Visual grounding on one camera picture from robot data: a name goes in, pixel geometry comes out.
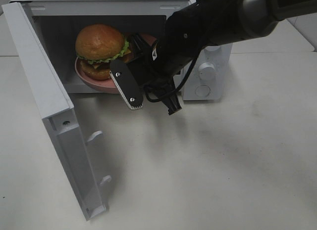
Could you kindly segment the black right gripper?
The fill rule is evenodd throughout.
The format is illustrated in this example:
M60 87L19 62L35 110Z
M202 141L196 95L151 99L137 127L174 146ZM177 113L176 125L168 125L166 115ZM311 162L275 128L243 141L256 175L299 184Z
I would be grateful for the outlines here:
M196 56L196 43L191 41L155 41L144 33L127 34L132 51L127 66L139 89L161 87L159 98L176 89L172 77ZM162 99L172 115L182 109L177 94Z

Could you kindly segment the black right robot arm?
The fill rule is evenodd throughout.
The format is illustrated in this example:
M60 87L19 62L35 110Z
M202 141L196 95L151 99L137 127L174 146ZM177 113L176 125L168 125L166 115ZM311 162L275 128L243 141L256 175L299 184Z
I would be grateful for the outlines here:
M131 109L147 99L173 114L181 108L176 94L203 49L266 37L280 21L316 10L317 0L196 0L166 20L152 45L138 33L128 37L137 53L128 68L138 88L122 97Z

